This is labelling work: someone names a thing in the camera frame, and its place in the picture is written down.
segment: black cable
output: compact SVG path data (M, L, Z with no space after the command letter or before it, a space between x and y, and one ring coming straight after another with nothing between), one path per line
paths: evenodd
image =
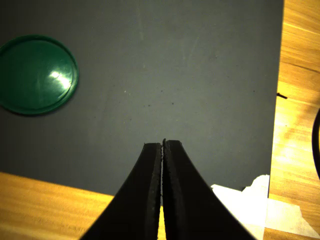
M315 116L312 128L312 154L316 172L320 179L320 149L319 149L320 109Z

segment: wooden table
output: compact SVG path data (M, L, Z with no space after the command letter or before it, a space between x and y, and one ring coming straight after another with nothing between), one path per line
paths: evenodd
M269 198L299 205L320 234L311 132L320 108L320 0L286 0ZM0 239L78 239L112 196L0 173ZM165 239L163 212L159 239ZM265 229L265 240L312 239Z

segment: round lid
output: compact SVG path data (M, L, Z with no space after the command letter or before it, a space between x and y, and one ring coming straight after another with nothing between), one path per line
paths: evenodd
M27 35L0 48L0 105L19 114L55 110L74 93L78 66L60 42Z

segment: gray mat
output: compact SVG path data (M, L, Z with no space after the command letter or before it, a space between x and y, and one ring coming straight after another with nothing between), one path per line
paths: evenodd
M0 45L57 39L79 85L57 111L0 109L0 171L114 195L144 143L180 140L209 184L270 174L281 0L11 0Z

